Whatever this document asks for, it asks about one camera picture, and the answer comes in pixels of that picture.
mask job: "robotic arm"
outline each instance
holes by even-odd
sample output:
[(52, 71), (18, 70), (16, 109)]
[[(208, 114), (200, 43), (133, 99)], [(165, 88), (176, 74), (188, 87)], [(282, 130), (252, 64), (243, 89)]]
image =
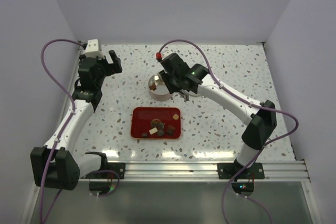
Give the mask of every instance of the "robotic arm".
[(69, 114), (72, 113), (72, 107), (69, 107), (54, 135), (43, 147), (35, 147), (30, 154), (37, 186), (41, 185), (43, 171), (54, 141), (65, 125), (61, 137), (57, 140), (58, 144), (52, 157), (54, 162), (49, 165), (45, 186), (73, 190), (80, 177), (107, 168), (107, 157), (104, 153), (89, 152), (77, 160), (71, 153), (85, 123), (100, 102), (101, 87), (105, 77), (122, 72), (120, 59), (113, 50), (110, 50), (109, 56), (105, 57), (96, 39), (88, 41), (84, 54), (79, 59), (79, 79), (75, 82), (75, 90), (72, 94), (76, 106), (75, 114), (66, 124)]
[[(188, 100), (186, 91), (192, 91), (215, 101), (237, 116), (247, 127), (242, 135), (243, 146), (234, 161), (234, 175), (243, 166), (247, 165), (261, 150), (277, 126), (275, 112), (259, 110), (233, 98), (214, 82), (209, 70), (200, 64), (189, 67), (178, 54), (170, 54), (160, 61), (164, 70), (159, 74), (170, 93), (178, 92)], [(227, 89), (250, 103), (260, 104), (267, 108), (275, 108), (271, 101), (260, 102), (251, 99), (237, 90), (225, 85)]]

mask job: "terrazzo tabletop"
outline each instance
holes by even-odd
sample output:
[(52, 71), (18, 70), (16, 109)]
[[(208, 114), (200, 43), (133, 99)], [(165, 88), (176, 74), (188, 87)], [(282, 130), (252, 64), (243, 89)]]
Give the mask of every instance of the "terrazzo tabletop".
[[(165, 102), (148, 93), (149, 78), (162, 67), (155, 60), (160, 45), (103, 45), (116, 51), (123, 72), (105, 78), (102, 99), (83, 128), (74, 156), (87, 151), (104, 152), (111, 161), (233, 161), (242, 145), (242, 122), (217, 103), (190, 97), (189, 104), (177, 94)], [(201, 45), (213, 72), (226, 84), (254, 99), (270, 100), (280, 108), (262, 45)], [(202, 56), (189, 45), (173, 44), (163, 57), (177, 52), (191, 67), (205, 66)], [(132, 113), (136, 107), (176, 107), (181, 110), (182, 134), (178, 140), (136, 140), (131, 137)], [(283, 116), (271, 138), (287, 132)], [(287, 137), (268, 146), (259, 161), (294, 161)]]

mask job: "red tray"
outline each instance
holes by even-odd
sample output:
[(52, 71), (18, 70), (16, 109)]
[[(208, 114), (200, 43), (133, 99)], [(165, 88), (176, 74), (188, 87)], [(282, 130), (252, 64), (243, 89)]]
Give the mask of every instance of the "red tray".
[[(152, 129), (151, 122), (159, 119), (164, 124), (164, 135), (158, 136), (157, 133), (151, 135), (149, 130)], [(169, 126), (175, 128), (172, 135), (166, 133)], [(131, 136), (136, 139), (178, 139), (181, 136), (181, 112), (178, 108), (161, 108), (161, 107), (137, 107), (133, 111)]]

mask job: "gray wall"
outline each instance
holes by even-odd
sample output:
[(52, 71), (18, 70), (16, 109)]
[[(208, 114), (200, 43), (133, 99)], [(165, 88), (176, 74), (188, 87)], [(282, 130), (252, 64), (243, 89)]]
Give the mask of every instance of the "gray wall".
[(266, 41), (290, 0), (57, 0), (74, 34), (103, 42)]
[(291, 139), (308, 165), (325, 223), (335, 223), (336, 0), (291, 0), (266, 43), (281, 106), (299, 117)]
[[(0, 0), (0, 220), (18, 223), (33, 177), (30, 151), (49, 139), (64, 95), (39, 61), (44, 43), (74, 39), (56, 0)], [(76, 47), (47, 51), (47, 65), (63, 83), (70, 78)]]

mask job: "red connector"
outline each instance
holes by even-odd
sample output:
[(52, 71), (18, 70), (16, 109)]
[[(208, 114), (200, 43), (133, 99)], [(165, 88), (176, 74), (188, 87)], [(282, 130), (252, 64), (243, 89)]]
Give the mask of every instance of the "red connector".
[(162, 55), (161, 55), (160, 52), (157, 52), (157, 53), (156, 53), (156, 60), (157, 60), (158, 62), (161, 62), (161, 61), (162, 61)]

